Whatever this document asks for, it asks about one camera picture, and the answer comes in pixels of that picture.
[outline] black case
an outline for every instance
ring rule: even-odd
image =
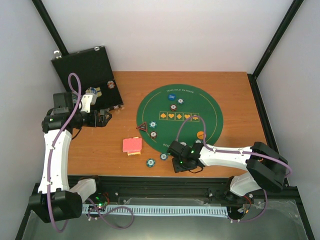
[[[104,46],[90,48],[71,53],[51,60],[60,80],[67,92],[71,92],[68,84],[70,73],[76,73],[81,82],[81,94],[89,88],[100,88],[101,96],[97,97],[92,110],[117,109],[123,107],[123,101],[112,72],[107,51]],[[108,87],[108,82],[114,82],[114,88]],[[77,82],[71,81],[77,91]]]

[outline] black metal frame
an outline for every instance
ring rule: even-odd
[[[68,51],[62,42],[58,31],[56,30],[52,20],[50,19],[48,12],[45,9],[41,0],[32,0],[36,8],[38,9],[43,21],[45,22],[48,30],[50,31],[53,39],[55,40],[58,48],[62,54],[67,55]],[[280,23],[276,33],[274,34],[272,40],[270,41],[267,49],[265,50],[261,60],[259,61],[256,69],[252,74],[248,74],[249,83],[251,86],[252,94],[255,100],[256,108],[260,117],[266,142],[269,147],[278,152],[278,147],[275,141],[274,134],[271,129],[271,125],[268,119],[268,115],[259,91],[257,84],[257,79],[262,72],[264,66],[266,65],[271,54],[275,50],[277,44],[279,43],[281,37],[288,28],[290,22],[297,13],[299,7],[304,0],[293,0],[290,8],[285,14],[282,22]],[[80,176],[69,176],[70,187],[74,186]],[[102,187],[107,189],[110,200],[112,202],[117,202],[119,198],[191,198],[191,199],[204,199],[211,202],[208,195],[210,188],[221,188],[226,185],[227,178],[176,178],[176,177],[100,177]],[[37,193],[39,184],[36,184],[33,193]],[[254,192],[255,198],[264,198],[264,193],[262,190]],[[272,193],[268,192],[268,198],[271,200],[285,199],[285,200],[295,200],[297,204],[300,217],[303,222],[304,229],[306,231],[307,237],[310,240],[315,239],[311,226],[309,224],[305,208],[303,206],[302,200],[297,187],[289,186],[288,181],[285,182],[282,192]],[[31,209],[27,207],[24,214],[22,223],[18,230],[16,240],[21,240],[30,216]]]
[[[77,184],[80,177],[68,176],[71,188]],[[227,178],[102,176],[99,182],[103,191],[108,192],[111,202],[119,202],[129,198],[173,198],[201,199],[208,203],[217,203],[209,197],[209,191],[210,189],[224,189],[227,181]],[[39,184],[37,183],[34,186],[33,194],[37,193],[38,187]],[[294,200],[308,239],[315,239],[296,186],[285,186],[280,193],[268,192],[267,194],[269,200]],[[254,191],[253,196],[255,199],[264,199],[265,197],[261,189]],[[228,202],[219,203],[227,207],[233,206]],[[30,213],[31,209],[28,207],[15,238],[16,240],[22,239]]]

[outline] red card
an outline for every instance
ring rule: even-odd
[[[122,151],[127,152],[139,152],[142,149],[142,138],[125,138],[123,139]]]

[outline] orange chip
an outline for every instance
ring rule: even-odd
[[[200,140],[204,139],[204,132],[203,131],[198,131],[196,134],[196,137]]]

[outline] blue poker chip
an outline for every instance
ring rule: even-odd
[[[176,95],[174,94],[174,93],[170,93],[169,95],[168,95],[168,99],[170,100],[170,101],[174,101],[175,99],[176,99]]]
[[[168,154],[166,153],[166,152],[164,152],[164,153],[161,153],[161,155],[160,155],[160,159],[161,160],[167,160],[167,158],[168,158]]]
[[[149,159],[146,161],[146,165],[147,165],[149,168],[152,168],[155,164],[156,164],[156,160],[154,160],[153,158],[149,158]]]

